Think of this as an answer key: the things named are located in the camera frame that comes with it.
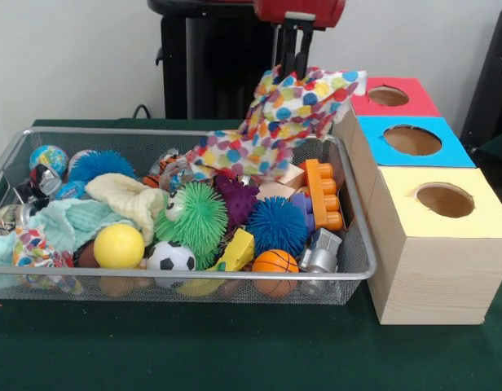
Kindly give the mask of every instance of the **circular hole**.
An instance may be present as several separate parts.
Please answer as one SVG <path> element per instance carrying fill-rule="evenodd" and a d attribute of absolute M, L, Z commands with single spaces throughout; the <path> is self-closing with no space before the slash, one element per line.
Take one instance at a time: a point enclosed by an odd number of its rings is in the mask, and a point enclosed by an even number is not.
<path fill-rule="evenodd" d="M 427 183 L 416 194 L 427 208 L 445 217 L 463 217 L 472 213 L 470 194 L 448 183 Z"/>
<path fill-rule="evenodd" d="M 408 95 L 403 91 L 390 86 L 374 87 L 368 91 L 368 97 L 381 106 L 388 106 L 391 108 L 394 106 L 403 106 L 410 100 Z"/>
<path fill-rule="evenodd" d="M 411 125 L 398 125 L 383 134 L 398 152 L 413 156 L 433 155 L 441 149 L 441 140 L 428 130 Z"/>

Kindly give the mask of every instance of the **basketball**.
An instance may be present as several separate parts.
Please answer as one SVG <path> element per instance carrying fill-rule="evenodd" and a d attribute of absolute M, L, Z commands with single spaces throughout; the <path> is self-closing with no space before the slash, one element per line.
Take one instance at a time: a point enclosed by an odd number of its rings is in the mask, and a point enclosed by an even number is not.
<path fill-rule="evenodd" d="M 269 250 L 260 254 L 253 263 L 253 271 L 257 273 L 297 273 L 298 265 L 295 259 L 282 250 Z M 295 280 L 256 279 L 257 290 L 269 297 L 287 296 L 297 286 Z"/>

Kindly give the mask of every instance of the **polka dot fabric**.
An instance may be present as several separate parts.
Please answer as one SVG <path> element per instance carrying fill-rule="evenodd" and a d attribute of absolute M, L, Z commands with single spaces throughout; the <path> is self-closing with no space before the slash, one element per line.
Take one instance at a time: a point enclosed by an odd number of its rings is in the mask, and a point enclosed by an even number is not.
<path fill-rule="evenodd" d="M 255 100 L 237 131 L 211 132 L 187 159 L 197 180 L 219 171 L 274 180 L 282 177 L 293 149 L 309 134 L 324 136 L 335 117 L 349 109 L 352 94 L 364 94 L 366 72 L 328 72 L 309 68 L 303 80 L 283 81 L 280 67 L 266 71 Z"/>

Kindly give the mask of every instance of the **wire mesh basket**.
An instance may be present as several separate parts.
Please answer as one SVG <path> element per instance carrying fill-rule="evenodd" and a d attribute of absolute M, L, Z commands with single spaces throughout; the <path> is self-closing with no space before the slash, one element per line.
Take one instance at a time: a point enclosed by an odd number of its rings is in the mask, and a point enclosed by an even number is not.
<path fill-rule="evenodd" d="M 56 145 L 69 156 L 83 149 L 119 151 L 144 175 L 158 156 L 171 147 L 181 153 L 190 150 L 206 135 L 181 130 L 104 130 L 34 128 L 11 141 L 0 159 L 0 207 L 17 203 L 13 187 L 29 175 L 31 152 L 41 145 Z M 294 164 L 319 159 L 334 168 L 346 229 L 337 253 L 336 273 L 253 273 L 247 271 L 161 271 L 84 268 L 18 268 L 0 266 L 0 299 L 77 301 L 201 301 L 232 303 L 284 303 L 344 305 L 362 280 L 376 270 L 376 256 L 359 202 L 345 146 L 328 136 L 308 138 L 295 150 Z M 79 280 L 81 294 L 59 289 L 28 288 L 19 283 L 25 276 L 44 275 L 58 279 L 72 275 Z M 155 284 L 155 279 L 176 281 L 176 288 Z M 257 290 L 258 283 L 288 284 L 285 297 L 270 297 Z"/>

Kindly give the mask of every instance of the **green spiky ball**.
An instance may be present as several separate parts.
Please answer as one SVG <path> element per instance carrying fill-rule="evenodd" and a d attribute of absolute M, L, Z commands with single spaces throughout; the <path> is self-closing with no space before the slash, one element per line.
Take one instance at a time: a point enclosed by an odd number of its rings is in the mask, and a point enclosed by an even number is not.
<path fill-rule="evenodd" d="M 156 220 L 155 235 L 189 247 L 195 253 L 196 269 L 206 270 L 214 264 L 226 228 L 224 201 L 210 186 L 190 182 L 170 193 Z"/>

